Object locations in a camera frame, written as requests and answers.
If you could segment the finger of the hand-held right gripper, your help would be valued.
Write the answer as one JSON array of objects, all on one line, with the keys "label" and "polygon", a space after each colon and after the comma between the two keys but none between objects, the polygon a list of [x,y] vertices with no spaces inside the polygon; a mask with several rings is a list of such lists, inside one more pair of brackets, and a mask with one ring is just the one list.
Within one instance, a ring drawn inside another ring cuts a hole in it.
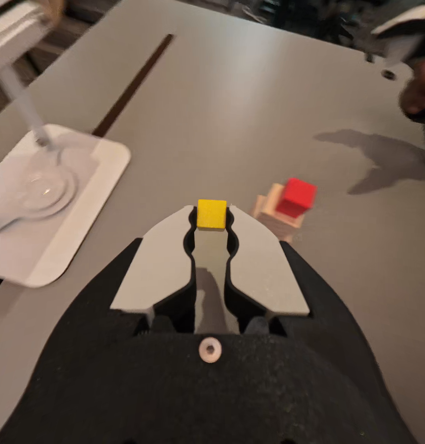
[{"label": "finger of the hand-held right gripper", "polygon": [[391,38],[386,46],[385,68],[394,68],[394,66],[405,61],[418,48],[424,38],[424,34]]},{"label": "finger of the hand-held right gripper", "polygon": [[371,31],[377,39],[425,35],[425,4],[409,9]]}]

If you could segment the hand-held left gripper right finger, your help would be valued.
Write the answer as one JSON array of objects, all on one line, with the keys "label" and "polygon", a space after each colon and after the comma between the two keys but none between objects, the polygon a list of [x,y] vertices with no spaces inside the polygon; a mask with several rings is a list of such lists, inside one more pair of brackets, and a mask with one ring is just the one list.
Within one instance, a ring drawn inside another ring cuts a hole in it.
[{"label": "hand-held left gripper right finger", "polygon": [[226,210],[227,251],[224,301],[239,325],[255,317],[310,314],[283,250],[283,243],[259,221],[230,205]]}]

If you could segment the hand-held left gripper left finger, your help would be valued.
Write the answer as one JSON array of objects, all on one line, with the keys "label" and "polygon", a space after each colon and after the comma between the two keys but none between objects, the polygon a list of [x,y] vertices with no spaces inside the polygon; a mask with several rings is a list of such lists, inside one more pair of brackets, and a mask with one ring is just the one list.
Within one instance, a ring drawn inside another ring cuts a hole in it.
[{"label": "hand-held left gripper left finger", "polygon": [[144,315],[149,326],[156,317],[165,316],[176,331],[194,331],[196,220],[197,208],[186,205],[143,236],[111,310]]}]

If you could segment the large natural wooden cube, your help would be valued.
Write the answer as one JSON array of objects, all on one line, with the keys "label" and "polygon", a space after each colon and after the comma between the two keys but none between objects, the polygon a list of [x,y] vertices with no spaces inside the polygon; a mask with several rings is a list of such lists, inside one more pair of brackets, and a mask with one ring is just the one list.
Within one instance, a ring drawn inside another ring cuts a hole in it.
[{"label": "large natural wooden cube", "polygon": [[257,195],[250,215],[269,229],[279,241],[292,243],[296,232],[301,228],[305,215],[293,218],[275,209],[275,204],[268,196]]}]

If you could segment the small natural wooden cube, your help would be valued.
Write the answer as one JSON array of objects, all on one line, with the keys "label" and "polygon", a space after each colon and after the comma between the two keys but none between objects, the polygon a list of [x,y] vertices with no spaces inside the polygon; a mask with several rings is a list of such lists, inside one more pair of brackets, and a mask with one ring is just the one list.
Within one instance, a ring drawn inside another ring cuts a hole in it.
[{"label": "small natural wooden cube", "polygon": [[270,216],[276,222],[281,222],[295,229],[298,229],[302,226],[305,216],[304,214],[293,218],[291,216],[276,211],[276,207],[278,202],[280,201],[283,188],[283,185],[277,183],[274,183],[271,186],[270,191],[265,199],[262,212],[263,214]]}]

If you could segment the yellow wooden cube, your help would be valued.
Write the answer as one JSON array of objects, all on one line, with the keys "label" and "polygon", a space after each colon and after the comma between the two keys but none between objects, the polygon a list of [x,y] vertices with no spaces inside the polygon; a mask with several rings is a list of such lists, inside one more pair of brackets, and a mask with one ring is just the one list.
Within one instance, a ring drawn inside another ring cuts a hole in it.
[{"label": "yellow wooden cube", "polygon": [[197,228],[199,230],[224,230],[226,228],[227,202],[224,200],[199,199]]}]

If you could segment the red wooden cube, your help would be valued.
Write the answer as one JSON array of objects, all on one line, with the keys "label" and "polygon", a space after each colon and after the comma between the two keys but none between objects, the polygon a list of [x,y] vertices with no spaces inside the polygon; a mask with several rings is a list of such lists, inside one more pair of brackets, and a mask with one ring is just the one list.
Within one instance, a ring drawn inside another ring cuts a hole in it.
[{"label": "red wooden cube", "polygon": [[318,187],[297,178],[285,183],[275,206],[277,213],[296,219],[313,208]]}]

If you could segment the person's right hand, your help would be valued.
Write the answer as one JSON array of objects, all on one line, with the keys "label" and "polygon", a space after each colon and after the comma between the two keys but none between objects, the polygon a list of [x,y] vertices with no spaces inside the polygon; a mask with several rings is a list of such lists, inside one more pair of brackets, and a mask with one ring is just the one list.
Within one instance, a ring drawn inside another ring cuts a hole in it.
[{"label": "person's right hand", "polygon": [[402,90],[399,107],[416,123],[425,123],[425,59],[415,63],[413,75]]}]

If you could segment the white stand with wooden board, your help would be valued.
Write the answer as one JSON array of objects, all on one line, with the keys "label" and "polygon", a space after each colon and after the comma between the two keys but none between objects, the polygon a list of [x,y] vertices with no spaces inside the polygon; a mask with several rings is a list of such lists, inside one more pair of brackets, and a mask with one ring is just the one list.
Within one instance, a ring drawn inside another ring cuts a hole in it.
[{"label": "white stand with wooden board", "polygon": [[46,123],[15,62],[55,27],[63,1],[0,1],[0,87],[16,112],[0,159],[0,282],[57,280],[131,160],[123,144]]}]

